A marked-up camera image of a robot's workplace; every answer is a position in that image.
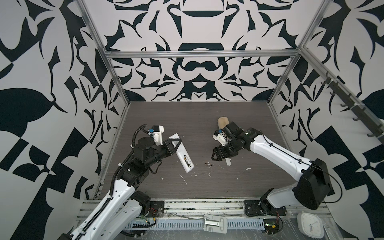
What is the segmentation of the white remote control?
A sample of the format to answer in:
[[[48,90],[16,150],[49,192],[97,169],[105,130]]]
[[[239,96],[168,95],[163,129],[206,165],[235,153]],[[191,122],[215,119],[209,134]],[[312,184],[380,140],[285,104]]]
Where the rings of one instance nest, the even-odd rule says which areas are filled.
[[[180,138],[180,136],[177,133],[175,133],[174,135],[170,136],[169,138],[175,139],[175,138]],[[194,165],[191,157],[189,156],[189,154],[188,154],[188,152],[187,152],[183,142],[179,146],[178,150],[176,150],[176,155],[178,156],[178,158],[179,158],[179,160],[180,160],[180,162],[181,162],[181,164],[182,164],[182,166],[183,166],[183,168],[184,168],[186,173],[189,173],[195,167],[195,165]],[[184,155],[187,155],[190,158],[190,160],[192,161],[192,167],[191,168],[189,168],[187,166],[187,164],[186,164],[186,162],[184,160]]]

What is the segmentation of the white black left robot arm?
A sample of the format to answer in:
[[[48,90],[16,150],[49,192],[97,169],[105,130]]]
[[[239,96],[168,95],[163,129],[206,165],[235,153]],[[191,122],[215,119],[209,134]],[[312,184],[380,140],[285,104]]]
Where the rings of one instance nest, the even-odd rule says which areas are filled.
[[[93,212],[71,233],[60,240],[113,240],[133,219],[146,215],[151,198],[138,187],[149,175],[151,166],[161,164],[182,147],[177,134],[157,145],[153,138],[141,138],[127,160],[117,169],[109,193]]]

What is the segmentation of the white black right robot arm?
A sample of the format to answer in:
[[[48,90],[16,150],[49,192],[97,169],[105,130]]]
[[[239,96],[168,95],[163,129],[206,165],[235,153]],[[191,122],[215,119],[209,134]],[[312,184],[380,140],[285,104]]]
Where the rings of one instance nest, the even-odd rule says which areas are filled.
[[[251,216],[272,215],[281,208],[298,204],[317,210],[333,189],[324,161],[312,161],[296,155],[259,130],[244,130],[228,118],[221,117],[213,138],[220,143],[213,149],[213,161],[228,160],[237,156],[239,151],[247,150],[269,160],[296,181],[283,188],[268,190],[256,204],[250,206]]]

